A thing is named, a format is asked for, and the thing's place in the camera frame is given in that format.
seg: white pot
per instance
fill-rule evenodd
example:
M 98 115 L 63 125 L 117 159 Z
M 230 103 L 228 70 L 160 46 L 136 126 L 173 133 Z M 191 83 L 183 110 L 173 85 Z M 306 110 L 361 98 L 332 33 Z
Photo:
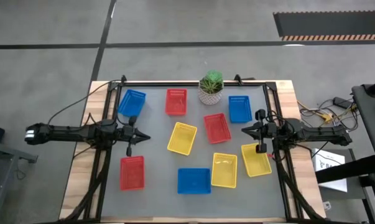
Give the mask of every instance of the white pot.
M 209 94 L 209 93 L 204 92 L 201 89 L 200 85 L 198 85 L 198 97 L 201 100 L 201 102 L 203 102 L 204 104 L 213 105 L 213 104 L 219 102 L 220 99 L 222 98 L 223 87 L 224 87 L 224 85 L 222 83 L 222 89 L 219 92 Z

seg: red basket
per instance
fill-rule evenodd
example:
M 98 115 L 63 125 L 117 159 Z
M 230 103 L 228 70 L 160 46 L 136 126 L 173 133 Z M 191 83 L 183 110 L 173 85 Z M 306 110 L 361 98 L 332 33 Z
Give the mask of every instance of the red basket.
M 206 135 L 210 144 L 229 141 L 231 139 L 225 114 L 213 114 L 204 116 Z
M 167 115 L 185 115 L 187 110 L 186 102 L 186 89 L 167 89 L 165 113 Z
M 120 186 L 121 190 L 144 189 L 144 157 L 121 159 Z

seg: white paper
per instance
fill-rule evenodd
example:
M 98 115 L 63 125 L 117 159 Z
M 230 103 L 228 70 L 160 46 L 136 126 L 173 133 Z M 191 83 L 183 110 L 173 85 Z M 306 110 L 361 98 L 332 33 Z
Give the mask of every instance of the white paper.
M 333 166 L 339 166 L 345 163 L 345 157 L 326 151 L 320 151 L 314 157 L 315 160 L 315 170 L 323 170 Z M 327 187 L 329 189 L 335 189 L 342 192 L 348 191 L 348 186 L 346 184 L 346 179 L 335 180 L 327 183 L 319 184 L 321 187 Z

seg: green plant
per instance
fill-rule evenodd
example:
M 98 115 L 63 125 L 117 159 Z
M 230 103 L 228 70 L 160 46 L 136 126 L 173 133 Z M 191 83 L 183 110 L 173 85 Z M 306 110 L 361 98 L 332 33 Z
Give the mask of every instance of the green plant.
M 216 70 L 208 71 L 200 80 L 200 88 L 209 94 L 218 93 L 223 88 L 222 73 Z

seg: potted plant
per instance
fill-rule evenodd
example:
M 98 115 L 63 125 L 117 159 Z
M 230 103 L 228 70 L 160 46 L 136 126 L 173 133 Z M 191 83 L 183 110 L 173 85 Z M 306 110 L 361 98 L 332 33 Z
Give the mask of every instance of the potted plant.
M 206 105 L 213 105 L 220 101 L 223 90 L 222 73 L 210 70 L 198 84 L 198 97 Z

